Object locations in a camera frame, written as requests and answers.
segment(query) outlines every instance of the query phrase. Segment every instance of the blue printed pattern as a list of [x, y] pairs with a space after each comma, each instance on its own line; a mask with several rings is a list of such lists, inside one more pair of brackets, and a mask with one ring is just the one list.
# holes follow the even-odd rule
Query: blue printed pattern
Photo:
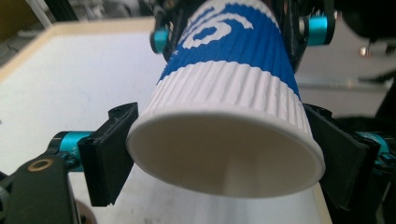
[[262, 10], [236, 2], [218, 8], [208, 4], [193, 17], [160, 80], [189, 64], [224, 61], [268, 71], [299, 97], [276, 23]]

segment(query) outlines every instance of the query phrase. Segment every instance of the white logo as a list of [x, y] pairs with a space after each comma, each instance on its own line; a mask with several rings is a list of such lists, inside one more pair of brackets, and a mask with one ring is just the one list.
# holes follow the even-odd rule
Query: white logo
[[[225, 21], [234, 20], [242, 24], [245, 29], [253, 29], [253, 24], [247, 20], [246, 17], [235, 13], [221, 13], [225, 8], [224, 4], [214, 4], [212, 8], [204, 8], [204, 12], [196, 13], [192, 19], [195, 20], [193, 24], [189, 24], [189, 28], [185, 31], [180, 41], [183, 42], [184, 49], [191, 49], [203, 44], [208, 44], [214, 40], [220, 40], [228, 35], [232, 30], [232, 26]], [[215, 28], [213, 34], [207, 35], [202, 39], [194, 39], [204, 29]]]

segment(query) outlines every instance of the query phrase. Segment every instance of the circular hole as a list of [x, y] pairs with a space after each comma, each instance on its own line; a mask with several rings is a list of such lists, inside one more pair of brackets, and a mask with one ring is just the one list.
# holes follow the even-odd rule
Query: circular hole
[[53, 160], [50, 159], [43, 159], [39, 161], [35, 161], [29, 165], [27, 168], [30, 172], [38, 172], [49, 168], [53, 164]]

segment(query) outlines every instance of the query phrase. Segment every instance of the blue and white paper cup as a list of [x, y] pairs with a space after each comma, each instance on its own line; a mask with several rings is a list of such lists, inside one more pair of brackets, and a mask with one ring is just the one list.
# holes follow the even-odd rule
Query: blue and white paper cup
[[325, 170], [276, 19], [259, 0], [195, 12], [127, 147], [167, 183], [235, 197], [290, 194]]

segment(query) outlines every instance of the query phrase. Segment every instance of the white table surface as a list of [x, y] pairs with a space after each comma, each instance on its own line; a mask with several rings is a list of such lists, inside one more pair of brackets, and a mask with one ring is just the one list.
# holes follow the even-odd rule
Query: white table surface
[[[165, 61], [152, 53], [152, 20], [55, 25], [0, 70], [0, 170], [13, 173], [60, 131], [94, 131], [107, 110], [149, 99]], [[83, 174], [70, 174], [89, 204]], [[135, 166], [99, 223], [331, 223], [318, 185], [289, 196], [235, 199], [165, 184]]]

